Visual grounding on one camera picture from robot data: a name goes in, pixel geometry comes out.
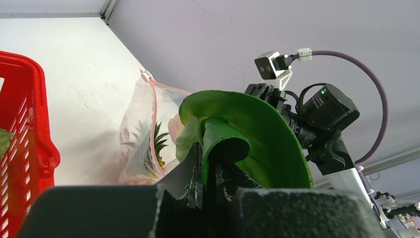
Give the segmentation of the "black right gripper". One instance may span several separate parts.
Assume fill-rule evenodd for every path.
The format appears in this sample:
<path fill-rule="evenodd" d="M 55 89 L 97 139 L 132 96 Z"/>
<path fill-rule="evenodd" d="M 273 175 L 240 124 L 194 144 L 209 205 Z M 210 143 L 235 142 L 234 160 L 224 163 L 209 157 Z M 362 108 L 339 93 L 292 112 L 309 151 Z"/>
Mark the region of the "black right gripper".
<path fill-rule="evenodd" d="M 252 95 L 263 101 L 266 101 L 282 115 L 291 114 L 291 106 L 286 105 L 286 92 L 275 88 L 274 86 L 266 83 L 249 84 L 245 90 L 245 94 Z"/>

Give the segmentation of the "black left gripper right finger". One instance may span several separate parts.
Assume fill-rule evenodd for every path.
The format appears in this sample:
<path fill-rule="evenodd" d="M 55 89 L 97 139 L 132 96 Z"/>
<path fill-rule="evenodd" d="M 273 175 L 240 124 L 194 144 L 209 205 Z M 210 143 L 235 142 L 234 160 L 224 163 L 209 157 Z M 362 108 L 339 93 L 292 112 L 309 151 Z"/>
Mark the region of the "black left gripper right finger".
<path fill-rule="evenodd" d="M 217 238 L 382 238 L 377 216 L 354 193 L 262 188 L 233 164 L 214 165 Z"/>

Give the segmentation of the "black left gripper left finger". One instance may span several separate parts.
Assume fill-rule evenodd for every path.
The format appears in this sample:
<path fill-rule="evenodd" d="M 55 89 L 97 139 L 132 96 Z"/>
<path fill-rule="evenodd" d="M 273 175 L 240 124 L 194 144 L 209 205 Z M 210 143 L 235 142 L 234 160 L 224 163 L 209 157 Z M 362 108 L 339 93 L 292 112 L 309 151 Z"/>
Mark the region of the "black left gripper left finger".
<path fill-rule="evenodd" d="M 33 203 L 19 238 L 203 238 L 202 149 L 154 185 L 56 186 Z"/>

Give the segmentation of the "toy pineapple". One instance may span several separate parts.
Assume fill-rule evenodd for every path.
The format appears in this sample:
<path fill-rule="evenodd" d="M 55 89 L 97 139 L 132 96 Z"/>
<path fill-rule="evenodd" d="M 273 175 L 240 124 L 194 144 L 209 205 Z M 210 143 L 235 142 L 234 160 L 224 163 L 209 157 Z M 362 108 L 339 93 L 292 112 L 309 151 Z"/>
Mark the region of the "toy pineapple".
<path fill-rule="evenodd" d="M 158 179 L 162 177 L 163 173 L 159 172 L 159 169 L 163 170 L 165 162 L 160 155 L 163 148 L 167 147 L 167 136 L 168 132 L 160 132 L 162 122 L 158 121 L 155 123 L 153 138 L 150 138 L 150 130 L 146 132 L 146 135 L 141 137 L 140 123 L 135 129 L 137 133 L 132 132 L 136 141 L 127 141 L 122 145 L 128 148 L 125 160 L 125 171 L 130 176 L 145 176 L 151 179 Z"/>

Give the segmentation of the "green leafy bok choy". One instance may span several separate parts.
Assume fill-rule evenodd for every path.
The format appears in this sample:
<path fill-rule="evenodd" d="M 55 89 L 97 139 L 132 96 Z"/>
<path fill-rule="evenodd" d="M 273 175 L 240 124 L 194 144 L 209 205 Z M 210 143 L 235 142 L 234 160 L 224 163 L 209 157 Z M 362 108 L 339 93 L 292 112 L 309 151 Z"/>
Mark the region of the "green leafy bok choy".
<path fill-rule="evenodd" d="M 239 92 L 205 90 L 187 96 L 178 115 L 176 159 L 183 161 L 193 143 L 203 152 L 203 180 L 210 163 L 239 167 L 265 188 L 312 188 L 313 178 L 292 129 L 269 103 Z"/>

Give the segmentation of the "clear zip top bag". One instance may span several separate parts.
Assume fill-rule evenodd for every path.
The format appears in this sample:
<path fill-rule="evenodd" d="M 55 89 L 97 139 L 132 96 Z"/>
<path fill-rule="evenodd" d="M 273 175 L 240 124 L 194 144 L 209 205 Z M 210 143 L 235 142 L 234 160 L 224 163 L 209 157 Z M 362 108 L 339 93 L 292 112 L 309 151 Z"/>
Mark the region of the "clear zip top bag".
<path fill-rule="evenodd" d="M 154 184 L 179 164 L 175 141 L 184 126 L 178 110 L 190 92 L 140 73 L 119 128 L 120 184 Z"/>

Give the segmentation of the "red plastic shopping basket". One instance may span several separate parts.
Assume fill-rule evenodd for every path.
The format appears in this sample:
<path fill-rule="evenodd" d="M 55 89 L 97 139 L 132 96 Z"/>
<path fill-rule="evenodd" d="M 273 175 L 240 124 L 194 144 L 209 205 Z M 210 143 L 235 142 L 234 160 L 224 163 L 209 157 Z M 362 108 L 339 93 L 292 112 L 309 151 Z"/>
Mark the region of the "red plastic shopping basket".
<path fill-rule="evenodd" d="M 0 126 L 13 134 L 0 161 L 0 235 L 13 238 L 35 199 L 54 186 L 60 154 L 51 140 L 41 66 L 1 52 L 0 76 Z"/>

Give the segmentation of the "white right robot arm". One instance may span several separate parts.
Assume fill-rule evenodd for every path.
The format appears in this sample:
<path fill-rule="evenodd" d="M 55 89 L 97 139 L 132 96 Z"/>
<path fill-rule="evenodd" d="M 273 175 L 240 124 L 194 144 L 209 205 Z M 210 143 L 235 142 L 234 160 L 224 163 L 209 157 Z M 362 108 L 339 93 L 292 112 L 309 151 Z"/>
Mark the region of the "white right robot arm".
<path fill-rule="evenodd" d="M 276 108 L 295 133 L 307 161 L 316 164 L 333 189 L 348 190 L 363 196 L 377 215 L 381 228 L 388 227 L 388 219 L 376 208 L 362 168 L 353 162 L 342 139 L 342 131 L 359 118 L 353 101 L 332 84 L 317 83 L 320 89 L 306 102 L 305 94 L 316 85 L 302 90 L 300 95 L 280 91 L 266 83 L 250 84 L 245 94 L 262 99 Z"/>

